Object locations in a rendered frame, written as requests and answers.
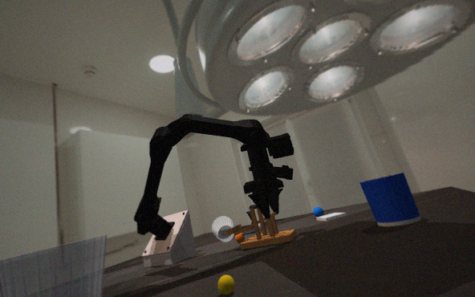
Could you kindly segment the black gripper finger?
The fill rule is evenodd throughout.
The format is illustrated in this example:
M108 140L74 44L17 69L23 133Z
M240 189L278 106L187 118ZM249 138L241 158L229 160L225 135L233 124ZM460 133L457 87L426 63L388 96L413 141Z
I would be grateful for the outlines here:
M278 197L282 189L272 190L269 195L269 205L271 209L278 214Z
M266 219L270 218L269 195L271 190L248 195Z

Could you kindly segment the yellow ball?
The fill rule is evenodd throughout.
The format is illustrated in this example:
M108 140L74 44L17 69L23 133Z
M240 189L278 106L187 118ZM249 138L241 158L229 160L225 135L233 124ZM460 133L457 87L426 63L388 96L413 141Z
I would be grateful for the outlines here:
M224 275L218 281L218 290L223 295L229 295L233 292L234 285L233 278L228 275Z

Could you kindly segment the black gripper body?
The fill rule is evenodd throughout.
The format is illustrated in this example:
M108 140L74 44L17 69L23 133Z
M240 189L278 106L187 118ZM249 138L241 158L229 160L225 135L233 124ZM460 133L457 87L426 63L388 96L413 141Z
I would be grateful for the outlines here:
M249 170L252 171L254 180L246 182L243 186L246 193L259 193L267 190L276 190L284 187L279 179L269 180L268 165L270 160L255 161L250 164Z

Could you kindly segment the orange ball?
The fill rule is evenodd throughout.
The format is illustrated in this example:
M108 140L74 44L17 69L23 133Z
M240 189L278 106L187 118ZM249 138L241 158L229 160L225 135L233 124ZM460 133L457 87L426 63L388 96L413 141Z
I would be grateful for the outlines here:
M237 242L243 242L245 239L245 236L242 235L242 233L235 235L235 239Z

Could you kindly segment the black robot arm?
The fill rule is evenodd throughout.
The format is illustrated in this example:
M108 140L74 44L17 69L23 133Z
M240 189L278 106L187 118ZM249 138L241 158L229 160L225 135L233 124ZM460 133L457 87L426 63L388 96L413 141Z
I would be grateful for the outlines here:
M183 115L166 127L158 128L150 141L151 164L144 196L134 217L139 234L146 234L150 231L156 235L156 240L166 240L173 228L175 222L168 222L158 214L162 197L157 197L157 191L164 163L173 146L190 132L231 137L241 141L243 143L241 151L248 152L250 163L269 160L266 148L274 159L294 155L294 148L288 133L270 137L258 120L229 121L191 114ZM274 178L277 180L277 177L292 180L293 169L288 165L274 167L269 162L268 176L269 180L274 180Z

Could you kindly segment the blue ball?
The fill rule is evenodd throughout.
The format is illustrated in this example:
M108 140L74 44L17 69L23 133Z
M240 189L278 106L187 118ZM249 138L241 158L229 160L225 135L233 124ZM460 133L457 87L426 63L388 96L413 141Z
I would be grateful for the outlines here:
M320 208L320 207L315 207L315 208L313 209L313 214L314 214L314 216L316 216L316 217L323 216L323 209Z

